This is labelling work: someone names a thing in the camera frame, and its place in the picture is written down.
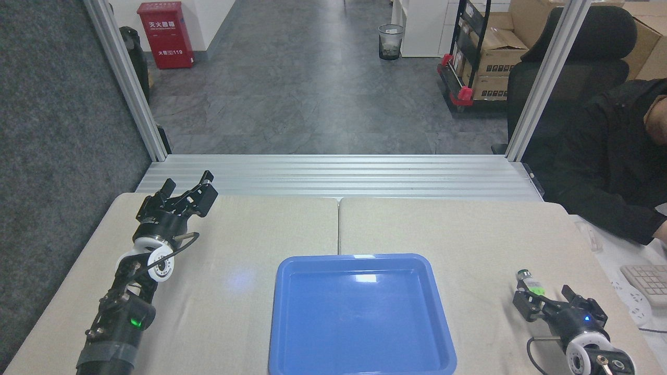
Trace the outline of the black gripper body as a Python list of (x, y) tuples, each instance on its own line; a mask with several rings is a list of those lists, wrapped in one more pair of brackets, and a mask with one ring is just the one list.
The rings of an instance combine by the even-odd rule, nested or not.
[(185, 234), (185, 216), (142, 207), (137, 214), (137, 220), (140, 225), (135, 232), (135, 242), (139, 238), (150, 237), (169, 244), (182, 244), (182, 240), (175, 240), (175, 237)]
[(551, 309), (553, 320), (546, 323), (552, 335), (560, 337), (559, 347), (562, 351), (567, 349), (575, 337), (584, 333), (600, 334), (609, 341), (609, 335), (603, 329), (607, 319), (593, 319), (583, 309), (572, 308), (565, 302), (555, 302)]

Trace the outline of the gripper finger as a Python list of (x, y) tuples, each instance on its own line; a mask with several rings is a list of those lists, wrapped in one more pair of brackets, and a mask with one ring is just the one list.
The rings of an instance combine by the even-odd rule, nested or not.
[(583, 309), (587, 314), (590, 314), (593, 319), (607, 319), (607, 314), (600, 307), (598, 302), (591, 297), (582, 297), (576, 294), (569, 285), (563, 285), (561, 294), (565, 297), (572, 308)]
[(553, 320), (553, 301), (545, 296), (531, 291), (516, 290), (513, 304), (526, 322), (535, 322), (543, 319), (546, 322)]
[(148, 195), (141, 204), (138, 215), (148, 215), (153, 211), (167, 210), (168, 200), (176, 189), (176, 183), (171, 178), (167, 178), (160, 190), (153, 195)]
[(207, 216), (218, 196), (212, 186), (214, 175), (205, 170), (198, 185), (183, 194), (168, 199), (168, 211), (177, 216)]

